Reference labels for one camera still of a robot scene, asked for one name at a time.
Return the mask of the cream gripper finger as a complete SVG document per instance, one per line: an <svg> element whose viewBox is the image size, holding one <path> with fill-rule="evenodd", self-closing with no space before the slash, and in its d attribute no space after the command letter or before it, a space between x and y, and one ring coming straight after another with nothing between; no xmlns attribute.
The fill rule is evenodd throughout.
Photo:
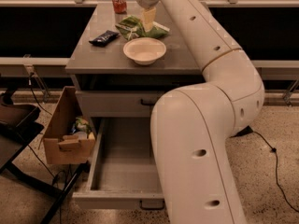
<svg viewBox="0 0 299 224"><path fill-rule="evenodd" d="M141 10L141 20L146 32L149 32L153 27L153 22L156 16L156 7L143 8Z"/></svg>

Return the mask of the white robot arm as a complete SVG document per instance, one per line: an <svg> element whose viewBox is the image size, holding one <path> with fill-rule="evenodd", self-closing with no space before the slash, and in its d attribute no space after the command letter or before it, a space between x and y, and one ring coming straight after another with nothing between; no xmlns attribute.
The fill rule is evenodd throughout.
<svg viewBox="0 0 299 224"><path fill-rule="evenodd" d="M162 3L205 81L164 94L152 109L153 154L171 224L247 224L225 141L251 124L264 100L245 51L198 0Z"/></svg>

